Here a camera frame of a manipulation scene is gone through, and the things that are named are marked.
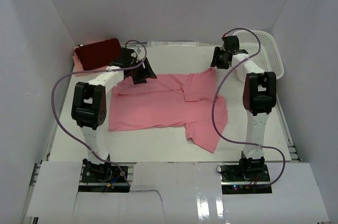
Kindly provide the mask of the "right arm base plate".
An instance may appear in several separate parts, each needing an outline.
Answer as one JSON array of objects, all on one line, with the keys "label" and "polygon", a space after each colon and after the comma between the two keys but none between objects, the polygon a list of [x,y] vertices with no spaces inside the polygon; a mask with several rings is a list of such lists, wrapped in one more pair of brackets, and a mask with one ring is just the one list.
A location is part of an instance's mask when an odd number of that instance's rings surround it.
[{"label": "right arm base plate", "polygon": [[239,165],[220,163],[215,168],[220,174],[223,195],[272,194],[267,165],[262,171],[243,174]]}]

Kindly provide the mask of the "pink t-shirt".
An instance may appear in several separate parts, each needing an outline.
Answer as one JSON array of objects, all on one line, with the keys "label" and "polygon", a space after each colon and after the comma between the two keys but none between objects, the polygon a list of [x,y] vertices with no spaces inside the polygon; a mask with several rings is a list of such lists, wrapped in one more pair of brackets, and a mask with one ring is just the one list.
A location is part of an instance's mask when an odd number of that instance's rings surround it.
[{"label": "pink t-shirt", "polygon": [[226,99],[216,95],[216,71],[160,74],[136,85],[131,78],[111,90],[112,132],[185,127],[185,137],[213,153],[228,122]]}]

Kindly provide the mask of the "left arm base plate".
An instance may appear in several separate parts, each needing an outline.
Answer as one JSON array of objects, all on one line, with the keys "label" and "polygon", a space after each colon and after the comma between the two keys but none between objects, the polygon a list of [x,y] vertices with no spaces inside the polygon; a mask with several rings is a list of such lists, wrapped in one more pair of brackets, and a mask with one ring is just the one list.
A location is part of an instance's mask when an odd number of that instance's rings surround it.
[{"label": "left arm base plate", "polygon": [[94,171],[83,165],[78,186],[79,192],[95,193],[128,193],[129,186],[126,183],[123,173],[126,177],[128,166],[121,166],[123,172],[118,167],[104,167],[103,172]]}]

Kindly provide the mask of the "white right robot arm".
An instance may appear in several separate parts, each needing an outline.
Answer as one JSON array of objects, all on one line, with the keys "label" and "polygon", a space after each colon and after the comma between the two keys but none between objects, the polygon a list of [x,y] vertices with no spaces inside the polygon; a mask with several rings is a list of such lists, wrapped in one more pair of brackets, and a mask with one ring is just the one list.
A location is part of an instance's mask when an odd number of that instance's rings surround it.
[{"label": "white right robot arm", "polygon": [[238,164],[221,164],[217,172],[224,182],[248,182],[261,178],[268,182],[263,144],[269,114],[276,106],[276,74],[264,71],[249,59],[249,53],[240,49],[235,35],[223,36],[223,45],[214,49],[211,67],[233,67],[245,77],[242,102],[247,112],[246,142]]}]

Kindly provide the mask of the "white perforated plastic basket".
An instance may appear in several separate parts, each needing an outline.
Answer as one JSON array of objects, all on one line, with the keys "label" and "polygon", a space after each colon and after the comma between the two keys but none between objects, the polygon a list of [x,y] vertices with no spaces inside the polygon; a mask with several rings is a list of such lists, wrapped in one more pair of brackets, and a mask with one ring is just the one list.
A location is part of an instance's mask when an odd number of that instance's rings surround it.
[{"label": "white perforated plastic basket", "polygon": [[[284,66],[275,39],[265,31],[253,30],[253,32],[260,41],[261,49],[260,53],[252,58],[252,61],[265,71],[273,71],[276,74],[276,79],[280,79],[284,75]],[[251,33],[238,30],[233,35],[239,39],[240,49],[246,50],[249,55],[258,51],[258,41]]]}]

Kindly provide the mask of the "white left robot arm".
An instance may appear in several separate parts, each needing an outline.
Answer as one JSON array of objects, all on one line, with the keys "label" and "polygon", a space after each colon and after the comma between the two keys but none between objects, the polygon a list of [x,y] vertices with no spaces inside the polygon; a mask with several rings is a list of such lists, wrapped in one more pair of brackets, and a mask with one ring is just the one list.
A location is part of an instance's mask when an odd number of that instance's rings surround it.
[{"label": "white left robot arm", "polygon": [[99,181],[111,177],[109,160],[102,124],[107,117],[107,93],[118,83],[130,79],[133,84],[143,84],[156,79],[147,56],[137,57],[133,49],[122,48],[121,55],[113,59],[105,72],[87,82],[77,82],[74,88],[71,117],[76,121],[89,147],[87,160],[97,164],[93,174]]}]

